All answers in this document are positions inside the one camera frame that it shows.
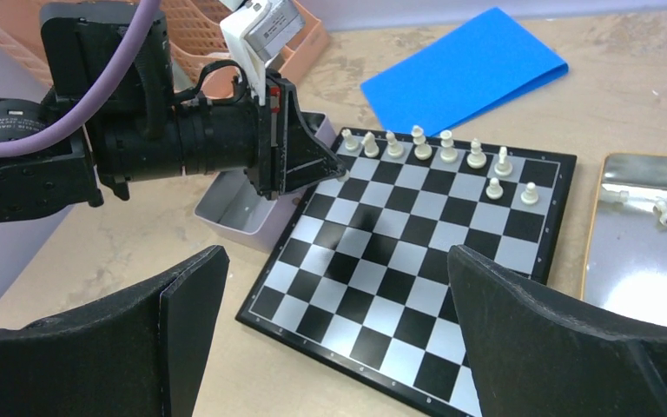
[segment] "black square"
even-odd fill
[[[466,232],[464,246],[472,248],[482,255],[494,260],[497,255],[500,238],[500,235],[493,235],[492,233],[470,228],[469,231]]]
[[[354,210],[352,220],[349,222],[349,227],[364,230],[365,232],[372,232],[374,231],[374,226],[377,225],[377,221],[380,219],[381,214],[382,208],[360,203],[356,210]]]
[[[272,320],[284,297],[285,295],[280,291],[270,287],[262,287],[262,290],[254,299],[254,305],[251,308],[252,313],[258,314],[267,320]]]
[[[355,361],[379,370],[387,349],[390,348],[390,340],[388,336],[380,332],[375,332],[370,328],[361,328],[349,356]]]
[[[321,343],[333,317],[334,315],[328,313],[326,310],[322,310],[316,306],[308,306],[303,318],[300,319],[300,324],[296,331],[311,340]]]
[[[469,157],[469,151],[466,151],[464,158],[461,160],[461,165],[459,165],[459,172],[463,172],[465,174],[472,174],[472,175],[479,175],[479,176],[492,176],[490,173],[490,167],[492,166],[492,158],[494,157],[492,154],[485,154],[487,157],[487,162],[485,163],[485,166],[480,168],[480,169],[474,169],[469,166],[469,163],[467,162],[467,158]]]
[[[456,306],[453,304],[453,294],[451,287],[446,291],[444,302],[441,304],[441,311],[439,311],[439,318],[451,323],[459,324],[459,317],[456,316]]]
[[[388,268],[377,290],[377,295],[398,304],[405,304],[414,282],[414,276]]]
[[[472,224],[474,211],[477,209],[477,202],[464,200],[456,197],[448,197],[444,211],[441,213],[441,221],[461,226]]]
[[[290,238],[282,250],[280,261],[294,267],[299,267],[303,263],[303,259],[305,259],[309,249],[310,243]]]
[[[502,187],[502,196],[497,200],[493,200],[487,196],[487,186],[490,185],[490,179],[485,180],[485,186],[482,187],[482,195],[479,196],[481,202],[486,202],[489,204],[494,204],[496,206],[502,206],[510,208],[512,205],[512,198],[515,196],[515,191],[518,189],[518,184],[515,182],[509,181],[500,181],[499,185]]]
[[[405,229],[400,239],[403,242],[412,243],[413,245],[428,246],[433,236],[433,231],[436,229],[435,220],[426,219],[418,215],[411,215],[405,223]]]
[[[336,309],[336,314],[361,324],[367,317],[367,311],[369,311],[369,306],[372,305],[372,300],[374,300],[374,295],[354,287],[348,287],[341,298],[339,308]]]
[[[316,219],[325,219],[328,210],[334,204],[334,198],[323,194],[314,194],[306,207],[305,215],[315,217]]]
[[[418,198],[417,189],[405,189],[395,186],[393,192],[390,193],[390,198],[387,199],[385,208],[410,213],[413,210],[416,198]]]
[[[432,169],[428,171],[428,175],[426,175],[426,180],[423,182],[423,187],[421,187],[421,189],[436,194],[448,195],[449,191],[451,191],[454,178],[456,178],[456,174],[453,172]]]
[[[379,265],[387,265],[393,257],[393,252],[395,251],[395,246],[397,246],[397,244],[398,241],[392,237],[373,233],[372,237],[369,238],[369,243],[364,249],[364,254],[361,256],[361,259],[379,263]]]
[[[426,352],[413,386],[448,402],[456,384],[456,377],[459,376],[459,368],[460,366],[453,362]]]
[[[555,162],[525,160],[520,182],[523,184],[535,182],[539,187],[552,188],[557,170],[558,165]]]
[[[334,252],[323,276],[348,285],[349,281],[352,279],[357,263],[359,263],[359,259],[354,258],[353,256]]]
[[[524,241],[538,242],[543,233],[542,215],[527,213],[520,210],[511,210],[507,215],[505,225],[505,236],[522,239]]]
[[[346,230],[347,227],[339,223],[324,221],[313,243],[322,248],[335,250]]]
[[[292,295],[298,300],[310,302],[319,282],[320,277],[318,275],[299,269],[298,273],[295,274],[295,278],[293,278],[293,282],[290,284],[290,288],[287,289],[287,294]]]
[[[338,154],[338,157],[341,159],[342,162],[344,162],[344,166],[346,166],[347,169],[351,171],[354,166],[354,163],[356,162],[357,159],[356,156]]]
[[[436,324],[436,318],[432,315],[405,307],[398,328],[395,329],[395,338],[417,348],[425,349],[431,339],[434,324]]]
[[[400,163],[382,161],[377,165],[377,169],[372,175],[372,181],[395,184],[401,170],[402,164]]]
[[[433,158],[437,156],[438,150],[435,149],[433,146],[431,146],[433,155],[430,158],[426,159],[425,161],[421,161],[415,156],[416,148],[417,146],[413,145],[413,150],[410,152],[410,154],[408,154],[407,159],[405,159],[405,163],[408,165],[415,165],[416,167],[431,168],[431,162],[433,162]]]
[[[349,178],[339,190],[339,198],[357,202],[364,194],[367,182],[359,178]]]
[[[423,263],[420,264],[418,276],[449,285],[447,259],[448,253],[438,249],[428,248],[426,250],[426,256],[423,257]]]

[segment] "white device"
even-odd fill
[[[221,21],[228,52],[247,74],[260,106],[266,102],[265,75],[271,62],[305,26],[293,0],[220,0],[232,10]]]

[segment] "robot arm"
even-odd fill
[[[274,199],[342,177],[344,164],[315,139],[294,85],[258,64],[299,30],[284,3],[289,0],[235,6],[241,8],[226,19],[232,24],[221,26],[232,28],[224,34],[236,59],[211,63],[194,88],[180,92],[173,86],[167,24],[158,12],[133,65],[84,129],[46,149],[0,158],[0,222],[44,217],[79,202],[98,207],[103,203],[98,183],[128,200],[131,182],[244,169],[258,194]],[[0,142],[33,135],[68,113],[106,68],[136,7],[44,6],[42,37],[54,85],[41,103],[0,98]],[[238,17],[247,18],[242,13],[247,10],[266,12],[246,29],[234,30],[244,26]],[[234,95],[206,98],[203,78],[229,65],[239,71]]]

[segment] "white pawn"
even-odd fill
[[[359,149],[359,142],[353,138],[351,130],[343,129],[341,135],[344,136],[344,146],[349,152],[356,152]]]
[[[495,174],[499,176],[508,176],[512,173],[512,163],[507,160],[507,148],[499,148],[498,160],[495,164]]]
[[[487,186],[486,194],[487,197],[492,200],[499,200],[499,198],[502,196],[502,186],[499,185],[499,180],[497,178],[492,178],[490,180],[490,185]]]
[[[482,152],[482,143],[479,139],[472,140],[471,152],[466,158],[466,163],[473,169],[480,169],[487,164],[487,155]]]
[[[441,161],[453,163],[459,157],[459,152],[453,147],[453,138],[451,130],[441,132]]]
[[[404,152],[402,143],[400,143],[398,138],[395,137],[395,134],[389,130],[385,134],[385,137],[387,138],[387,154],[393,159],[400,158]]]
[[[421,161],[425,161],[433,155],[433,148],[426,143],[426,136],[423,135],[423,128],[420,126],[413,126],[411,131],[413,136],[413,144],[415,145],[415,157]]]
[[[525,191],[520,194],[520,200],[522,200],[523,204],[526,206],[532,206],[538,202],[538,190],[536,189],[535,182],[528,182],[525,185]]]
[[[374,140],[374,133],[367,132],[364,135],[364,139],[361,140],[361,144],[364,146],[364,155],[368,158],[375,158],[380,154],[380,147],[377,146],[377,142]]]

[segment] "chessboard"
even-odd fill
[[[481,415],[446,254],[465,244],[545,284],[577,157],[508,149],[494,198],[498,145],[481,144],[475,169],[471,142],[452,141],[444,162],[437,137],[421,160],[422,138],[396,134],[392,157],[385,132],[342,132],[367,145],[347,150],[339,134],[348,178],[305,193],[237,320],[424,413]],[[538,200],[526,204],[529,183]]]

